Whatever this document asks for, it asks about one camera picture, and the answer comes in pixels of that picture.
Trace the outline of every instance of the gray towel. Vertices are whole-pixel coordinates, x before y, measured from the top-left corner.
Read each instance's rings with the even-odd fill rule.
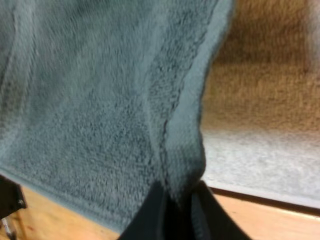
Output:
[[[205,168],[204,79],[232,0],[0,0],[0,174],[121,232]]]

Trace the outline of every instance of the wooden trim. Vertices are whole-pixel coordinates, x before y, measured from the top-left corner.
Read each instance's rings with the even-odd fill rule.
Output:
[[[13,215],[18,240],[116,240],[118,234],[24,187],[28,204]],[[226,212],[254,240],[318,240],[316,213],[287,210],[250,199],[215,194]],[[6,240],[0,233],[0,240]]]

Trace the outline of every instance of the beige carpet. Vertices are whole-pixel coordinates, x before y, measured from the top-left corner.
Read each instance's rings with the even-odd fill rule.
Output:
[[[204,179],[320,208],[320,1],[239,0],[206,83]]]

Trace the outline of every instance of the black object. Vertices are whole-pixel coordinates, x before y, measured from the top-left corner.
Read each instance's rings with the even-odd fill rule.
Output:
[[[20,186],[0,175],[0,220],[26,207]]]
[[[249,240],[212,192],[200,181],[184,208],[159,182],[152,185],[139,212],[118,240]]]

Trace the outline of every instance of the towel fold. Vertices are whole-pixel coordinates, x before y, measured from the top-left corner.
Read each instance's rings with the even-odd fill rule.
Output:
[[[121,232],[158,180],[183,204],[232,0],[0,1],[0,173]]]

